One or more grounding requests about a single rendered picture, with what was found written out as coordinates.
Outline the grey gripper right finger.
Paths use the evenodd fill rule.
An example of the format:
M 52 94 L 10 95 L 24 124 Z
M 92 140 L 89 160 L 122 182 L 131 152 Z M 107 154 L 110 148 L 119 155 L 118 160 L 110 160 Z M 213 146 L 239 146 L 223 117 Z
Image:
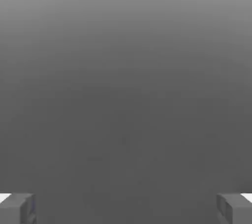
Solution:
M 252 224 L 252 193 L 217 194 L 219 224 Z

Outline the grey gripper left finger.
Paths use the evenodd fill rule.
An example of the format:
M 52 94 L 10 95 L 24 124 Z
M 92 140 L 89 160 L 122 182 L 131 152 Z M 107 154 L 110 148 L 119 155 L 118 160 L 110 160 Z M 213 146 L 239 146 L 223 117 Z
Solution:
M 0 193 L 0 224 L 37 224 L 35 194 Z

